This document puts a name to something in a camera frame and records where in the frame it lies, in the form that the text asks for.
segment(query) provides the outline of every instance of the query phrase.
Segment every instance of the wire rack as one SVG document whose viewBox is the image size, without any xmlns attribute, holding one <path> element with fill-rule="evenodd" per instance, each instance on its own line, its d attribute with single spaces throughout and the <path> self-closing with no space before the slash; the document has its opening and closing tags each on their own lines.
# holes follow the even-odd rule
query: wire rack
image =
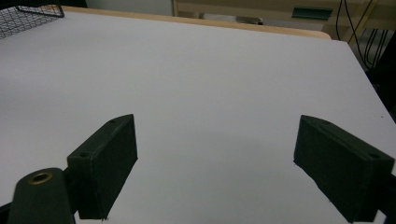
<svg viewBox="0 0 396 224">
<path fill-rule="evenodd" d="M 0 0 L 0 39 L 62 17 L 58 0 Z"/>
</svg>

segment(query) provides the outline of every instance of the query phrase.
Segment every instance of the wall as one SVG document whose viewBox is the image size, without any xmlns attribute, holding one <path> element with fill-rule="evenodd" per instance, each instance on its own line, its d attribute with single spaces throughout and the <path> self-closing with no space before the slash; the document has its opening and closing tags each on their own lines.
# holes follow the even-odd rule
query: wall
<svg viewBox="0 0 396 224">
<path fill-rule="evenodd" d="M 86 0 L 88 7 L 131 11 L 155 15 L 172 15 L 172 0 Z"/>
</svg>

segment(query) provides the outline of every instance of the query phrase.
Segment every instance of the white table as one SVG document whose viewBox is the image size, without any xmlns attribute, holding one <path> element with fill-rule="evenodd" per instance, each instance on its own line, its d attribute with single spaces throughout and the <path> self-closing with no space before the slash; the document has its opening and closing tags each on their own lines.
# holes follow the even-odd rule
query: white table
<svg viewBox="0 0 396 224">
<path fill-rule="evenodd" d="M 107 223 L 347 223 L 293 163 L 302 114 L 396 157 L 343 42 L 69 12 L 0 40 L 0 67 L 0 204 L 130 113 L 139 160 Z"/>
</svg>

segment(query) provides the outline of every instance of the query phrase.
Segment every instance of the table edge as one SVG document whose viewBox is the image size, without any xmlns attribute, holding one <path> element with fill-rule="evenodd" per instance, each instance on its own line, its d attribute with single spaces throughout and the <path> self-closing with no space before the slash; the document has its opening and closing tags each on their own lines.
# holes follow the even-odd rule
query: table edge
<svg viewBox="0 0 396 224">
<path fill-rule="evenodd" d="M 244 23 L 228 22 L 228 21 L 210 21 L 210 20 L 200 20 L 200 19 L 191 19 L 191 18 L 182 18 L 182 17 L 170 17 L 170 16 L 151 15 L 151 14 L 134 13 L 134 12 L 103 10 L 96 8 L 62 6 L 62 9 L 66 12 L 69 11 L 69 12 L 96 14 L 96 15 L 104 15 L 104 16 L 135 18 L 135 19 L 150 20 L 150 21 L 170 21 L 170 22 L 179 22 L 179 23 L 187 23 L 187 24 L 195 24 L 195 25 L 216 26 L 216 27 L 231 28 L 231 29 L 266 32 L 273 34 L 297 35 L 297 36 L 307 36 L 307 37 L 315 37 L 321 39 L 331 39 L 328 34 L 320 31 L 309 31 L 309 30 L 300 30 L 300 29 L 266 26 L 266 25 L 253 25 L 253 24 L 244 24 Z"/>
</svg>

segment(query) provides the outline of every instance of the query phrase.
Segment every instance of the black cable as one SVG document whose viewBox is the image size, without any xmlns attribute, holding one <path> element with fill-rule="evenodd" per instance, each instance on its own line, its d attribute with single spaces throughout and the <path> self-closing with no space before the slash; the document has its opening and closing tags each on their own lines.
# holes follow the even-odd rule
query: black cable
<svg viewBox="0 0 396 224">
<path fill-rule="evenodd" d="M 349 20 L 350 27 L 352 28 L 352 32 L 353 32 L 353 36 L 355 37 L 356 45 L 358 46 L 359 55 L 361 56 L 361 60 L 363 61 L 364 66 L 368 67 L 367 64 L 364 61 L 363 55 L 361 54 L 361 46 L 359 45 L 359 41 L 358 41 L 358 37 L 356 36 L 355 28 L 353 27 L 352 20 L 350 19 L 349 10 L 347 9 L 347 0 L 344 0 L 344 4 L 345 4 L 345 8 L 346 8 L 347 18 Z"/>
<path fill-rule="evenodd" d="M 377 29 L 374 29 L 373 31 L 372 31 L 372 33 L 371 33 L 371 35 L 370 35 L 370 38 L 369 38 L 369 41 L 367 42 L 367 45 L 366 45 L 366 48 L 367 48 L 367 46 L 369 46 L 369 48 L 368 48 L 368 50 L 367 50 L 367 53 L 366 52 L 364 52 L 366 55 L 364 55 L 364 60 L 368 63 L 368 64 L 370 64 L 372 67 L 368 67 L 368 68 L 373 68 L 373 63 L 374 62 L 370 62 L 370 60 L 369 60 L 369 54 L 370 54 L 370 51 L 371 51 L 371 47 L 372 47 L 372 45 L 373 45 L 373 43 L 374 43 L 374 40 L 375 40 L 375 37 L 376 37 L 376 33 L 378 32 L 378 30 Z"/>
<path fill-rule="evenodd" d="M 379 58 L 378 52 L 379 52 L 380 46 L 384 44 L 383 43 L 384 42 L 384 35 L 385 35 L 385 31 L 382 31 L 381 38 L 379 39 L 379 43 L 378 43 L 378 48 L 376 48 L 375 56 L 373 58 L 373 67 L 375 67 L 377 62 L 379 61 L 378 60 L 378 58 Z"/>
<path fill-rule="evenodd" d="M 387 39 L 387 36 L 388 36 L 388 30 L 385 31 L 384 39 L 380 45 L 380 50 L 379 50 L 378 59 L 377 59 L 376 64 L 378 64 L 379 60 L 381 59 L 382 48 L 384 48 L 384 46 L 385 46 L 385 40 Z"/>
<path fill-rule="evenodd" d="M 341 40 L 340 34 L 338 33 L 338 18 L 340 17 L 340 11 L 342 5 L 343 5 L 343 0 L 340 1 L 340 5 L 338 6 L 337 19 L 335 20 L 335 31 L 337 32 L 338 40 Z"/>
</svg>

